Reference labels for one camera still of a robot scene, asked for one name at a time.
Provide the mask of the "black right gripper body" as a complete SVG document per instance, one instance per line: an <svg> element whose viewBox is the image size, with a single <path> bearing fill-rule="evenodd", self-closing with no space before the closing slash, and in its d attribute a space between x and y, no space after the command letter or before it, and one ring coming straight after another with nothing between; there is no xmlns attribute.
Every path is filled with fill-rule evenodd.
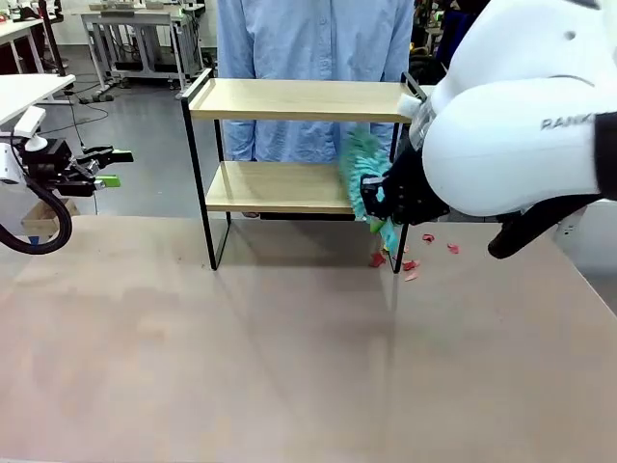
<svg viewBox="0 0 617 463"><path fill-rule="evenodd" d="M385 203L388 217L397 225L416 226L450 212L428 183L421 151L411 145L397 155L385 173Z"/></svg>

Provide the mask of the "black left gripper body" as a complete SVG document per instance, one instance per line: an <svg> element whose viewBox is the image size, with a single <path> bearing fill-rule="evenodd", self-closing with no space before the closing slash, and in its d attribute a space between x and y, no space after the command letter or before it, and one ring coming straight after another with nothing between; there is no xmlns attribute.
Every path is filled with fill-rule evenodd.
<svg viewBox="0 0 617 463"><path fill-rule="evenodd" d="M50 139L45 148L25 150L22 164L38 185L64 197L90 197L96 190L96 164L91 156L75 155L65 139Z"/></svg>

